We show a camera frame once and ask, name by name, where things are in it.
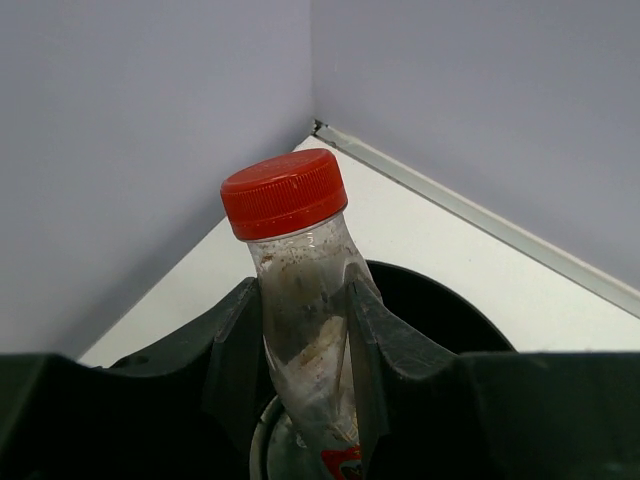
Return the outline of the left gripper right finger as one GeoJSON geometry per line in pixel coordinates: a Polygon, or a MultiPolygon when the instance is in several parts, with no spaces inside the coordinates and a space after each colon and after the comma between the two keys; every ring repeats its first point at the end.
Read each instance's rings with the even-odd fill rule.
{"type": "Polygon", "coordinates": [[[635,352],[456,355],[347,289],[367,479],[635,479],[635,352]]]}

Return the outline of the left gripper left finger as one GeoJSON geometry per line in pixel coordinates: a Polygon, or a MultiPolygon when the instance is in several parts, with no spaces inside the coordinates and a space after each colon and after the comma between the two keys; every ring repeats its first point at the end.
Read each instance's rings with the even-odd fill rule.
{"type": "Polygon", "coordinates": [[[274,391],[258,283],[110,367],[1,358],[5,479],[246,479],[274,391]]]}

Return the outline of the clear bottle red cap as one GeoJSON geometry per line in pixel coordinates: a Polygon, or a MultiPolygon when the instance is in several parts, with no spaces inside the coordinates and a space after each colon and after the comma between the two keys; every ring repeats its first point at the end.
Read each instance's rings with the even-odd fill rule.
{"type": "Polygon", "coordinates": [[[337,160],[324,148],[267,159],[227,178],[220,196],[253,259],[269,373],[311,456],[307,476],[360,479],[345,286],[373,278],[344,219],[337,160]]]}

